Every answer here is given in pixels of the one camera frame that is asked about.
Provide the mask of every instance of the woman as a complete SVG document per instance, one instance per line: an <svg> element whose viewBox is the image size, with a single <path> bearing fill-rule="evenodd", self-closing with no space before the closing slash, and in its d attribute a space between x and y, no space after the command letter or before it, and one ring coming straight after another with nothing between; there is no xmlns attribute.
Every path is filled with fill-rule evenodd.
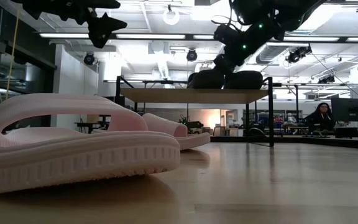
<svg viewBox="0 0 358 224"><path fill-rule="evenodd" d="M335 126L331 109L327 103L320 103L316 111L305 118L309 124L309 131L332 131Z"/></svg>

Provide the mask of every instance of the ceiling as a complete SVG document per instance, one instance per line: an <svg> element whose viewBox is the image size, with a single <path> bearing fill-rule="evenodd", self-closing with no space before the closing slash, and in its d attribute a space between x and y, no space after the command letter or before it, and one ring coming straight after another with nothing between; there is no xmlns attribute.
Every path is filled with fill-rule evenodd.
<svg viewBox="0 0 358 224"><path fill-rule="evenodd" d="M163 14L167 10L168 2L159 1L121 1L120 9L98 9L99 16L107 13L109 16L125 21L128 23L126 29L120 30L119 33L159 33L159 34L213 34L217 25L213 24L210 19L213 15L229 14L228 3L221 0L212 6L194 6L195 2L182 1L172 4L172 8L178 11L180 19L175 25L168 25L163 20ZM0 5L10 13L15 14L17 5L11 1L0 0ZM306 32L295 32L295 34L308 34L318 36L355 36L358 35L358 5L348 6L326 6L319 8L315 12L316 22L310 22L315 25L321 22L320 26ZM41 15L39 20L35 20L25 11L21 10L21 19L32 26L39 32L75 32L87 33L87 26L79 26L73 20L63 22L58 16L45 14ZM110 40L105 49L109 46L116 46L123 59L122 74L130 75L136 79L136 75L152 74L158 71L158 62L161 60L155 54L149 54L149 43L152 40ZM67 51L74 52L78 58L85 55L85 50L91 46L89 40L59 40L58 43L66 45ZM168 46L185 47L184 52L166 54L164 60L170 71L187 71L194 72L196 65L204 61L212 61L219 52L222 51L223 45L215 41L165 41ZM196 49L198 61L187 62L186 54L189 48ZM269 64L256 64L251 58L247 63L240 67L239 70L259 70L265 76L272 76L275 82L312 82L316 83L317 78L311 79L313 75L324 75L327 68L335 71L337 75L346 79L349 76L349 69L358 65L358 44L311 44L314 55L308 55L300 62L289 65L284 62L288 51L293 48L287 48L275 60ZM102 60L107 57L108 52L98 52L96 54Z"/></svg>

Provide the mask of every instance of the wooden table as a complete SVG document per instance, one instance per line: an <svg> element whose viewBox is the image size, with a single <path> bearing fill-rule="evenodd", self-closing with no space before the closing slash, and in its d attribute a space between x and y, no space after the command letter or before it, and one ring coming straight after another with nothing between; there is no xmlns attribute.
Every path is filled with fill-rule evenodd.
<svg viewBox="0 0 358 224"><path fill-rule="evenodd" d="M357 224L358 149L211 143L171 172L0 195L0 224Z"/></svg>
<svg viewBox="0 0 358 224"><path fill-rule="evenodd" d="M252 103L268 95L267 90L195 90L121 88L121 94L138 103Z"/></svg>

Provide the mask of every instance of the ceiling duct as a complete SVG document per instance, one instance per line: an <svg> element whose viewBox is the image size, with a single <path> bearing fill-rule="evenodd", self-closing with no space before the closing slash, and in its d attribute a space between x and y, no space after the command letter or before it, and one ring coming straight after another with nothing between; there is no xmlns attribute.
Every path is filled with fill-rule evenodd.
<svg viewBox="0 0 358 224"><path fill-rule="evenodd" d="M168 44L162 42L161 40L155 40L149 44L149 53L157 55L157 66L158 70L160 71L161 79L169 80L170 77L167 64L167 56L165 55L169 53Z"/></svg>
<svg viewBox="0 0 358 224"><path fill-rule="evenodd" d="M259 54L256 56L255 60L257 64L270 64L272 63L277 56L287 51L289 46L266 46Z"/></svg>

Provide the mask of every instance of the black metal frame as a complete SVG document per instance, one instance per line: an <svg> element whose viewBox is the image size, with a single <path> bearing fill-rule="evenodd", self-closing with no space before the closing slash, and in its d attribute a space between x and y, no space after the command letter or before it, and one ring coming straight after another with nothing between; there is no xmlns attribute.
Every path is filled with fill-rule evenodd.
<svg viewBox="0 0 358 224"><path fill-rule="evenodd" d="M298 143L298 144L317 144L323 146L358 148L356 139L333 139L333 138L281 138L274 137L275 143ZM213 136L211 142L269 142L265 137L229 137Z"/></svg>
<svg viewBox="0 0 358 224"><path fill-rule="evenodd" d="M122 101L119 99L121 96L121 82L124 82L126 85L128 85L131 88L135 88L133 85L131 85L125 78L121 77L121 76L117 76L117 81L116 81L116 97L114 99L114 102L121 105L121 106L125 106L125 100L122 103ZM274 147L274 117L273 117L273 78L272 77L267 77L266 79L263 80L264 85L268 86L268 126L269 126L269 137L268 137L268 147ZM187 84L186 81L172 81L172 80L161 80L161 81L143 81L144 83L144 88L147 87L148 83L162 83L162 84L174 84L174 83L185 83ZM134 102L135 103L135 112L137 112L137 104L138 102ZM247 117L249 118L249 104L246 104L247 107ZM249 119L247 119L247 125L246 125L246 130L245 132L247 133L247 131L249 130Z"/></svg>

